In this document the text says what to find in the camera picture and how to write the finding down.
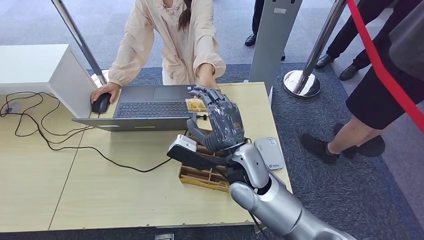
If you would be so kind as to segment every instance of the card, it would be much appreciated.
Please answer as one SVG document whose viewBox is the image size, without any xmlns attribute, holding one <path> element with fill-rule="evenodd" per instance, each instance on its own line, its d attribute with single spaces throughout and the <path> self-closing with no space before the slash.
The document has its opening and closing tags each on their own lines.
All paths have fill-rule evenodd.
<svg viewBox="0 0 424 240">
<path fill-rule="evenodd" d="M 208 111 L 203 101 L 199 98 L 186 99 L 185 103 L 190 113 L 203 113 Z"/>
</svg>

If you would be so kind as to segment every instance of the woman's hand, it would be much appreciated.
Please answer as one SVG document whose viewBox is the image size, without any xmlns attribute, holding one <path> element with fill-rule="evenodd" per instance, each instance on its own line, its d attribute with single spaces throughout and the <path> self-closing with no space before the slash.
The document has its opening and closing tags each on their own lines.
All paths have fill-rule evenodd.
<svg viewBox="0 0 424 240">
<path fill-rule="evenodd" d="M 99 87 L 91 93 L 90 102 L 91 104 L 93 104 L 100 97 L 100 95 L 110 93 L 111 96 L 109 102 L 112 104 L 113 102 L 115 102 L 120 89 L 121 86 L 119 86 L 118 84 L 108 82 L 106 85 Z"/>
<path fill-rule="evenodd" d="M 199 80 L 197 84 L 207 88 L 214 88 L 221 90 L 217 82 L 214 79 L 214 66 L 209 63 L 203 63 L 200 65 L 198 70 Z"/>
</svg>

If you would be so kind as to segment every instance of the laptop touchpad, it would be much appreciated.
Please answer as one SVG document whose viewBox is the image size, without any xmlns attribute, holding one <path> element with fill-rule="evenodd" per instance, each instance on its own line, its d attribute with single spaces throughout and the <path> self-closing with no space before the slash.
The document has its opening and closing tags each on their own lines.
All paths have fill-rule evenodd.
<svg viewBox="0 0 424 240">
<path fill-rule="evenodd" d="M 189 91 L 185 87 L 158 86 L 154 90 L 153 100 L 155 101 L 184 101 L 189 98 Z"/>
</svg>

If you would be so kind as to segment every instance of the black computer mouse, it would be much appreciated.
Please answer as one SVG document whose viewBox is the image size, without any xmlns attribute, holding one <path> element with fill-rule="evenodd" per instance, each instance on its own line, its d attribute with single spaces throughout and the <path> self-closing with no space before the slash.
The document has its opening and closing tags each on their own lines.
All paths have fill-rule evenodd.
<svg viewBox="0 0 424 240">
<path fill-rule="evenodd" d="M 100 95 L 96 101 L 91 105 L 91 111 L 93 113 L 104 114 L 108 111 L 109 105 L 111 104 L 111 94 L 106 92 Z"/>
</svg>

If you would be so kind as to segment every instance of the robot finger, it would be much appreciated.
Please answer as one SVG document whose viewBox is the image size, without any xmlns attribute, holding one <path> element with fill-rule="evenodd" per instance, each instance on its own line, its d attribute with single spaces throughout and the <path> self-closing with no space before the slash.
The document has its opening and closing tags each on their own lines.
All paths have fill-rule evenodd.
<svg viewBox="0 0 424 240">
<path fill-rule="evenodd" d="M 214 104 L 215 103 L 215 101 L 212 100 L 206 92 L 198 91 L 198 90 L 193 90 L 193 91 L 189 91 L 188 93 L 191 96 L 195 96 L 195 97 L 198 97 L 199 99 L 201 99 L 203 101 L 203 103 L 204 103 L 205 106 L 208 106 L 210 104 Z"/>
<path fill-rule="evenodd" d="M 222 94 L 220 91 L 216 91 L 216 94 L 218 95 L 218 98 L 219 98 L 221 101 L 228 101 L 227 96 L 226 96 L 225 94 Z"/>
<path fill-rule="evenodd" d="M 196 90 L 196 91 L 204 92 L 204 93 L 206 93 L 206 91 L 208 90 L 206 87 L 201 86 L 201 85 L 197 85 L 197 86 L 193 87 L 193 89 Z"/>
<path fill-rule="evenodd" d="M 209 95 L 210 99 L 213 100 L 215 103 L 218 100 L 221 100 L 220 95 L 218 94 L 219 91 L 216 89 L 208 89 L 206 90 L 207 95 Z"/>
</svg>

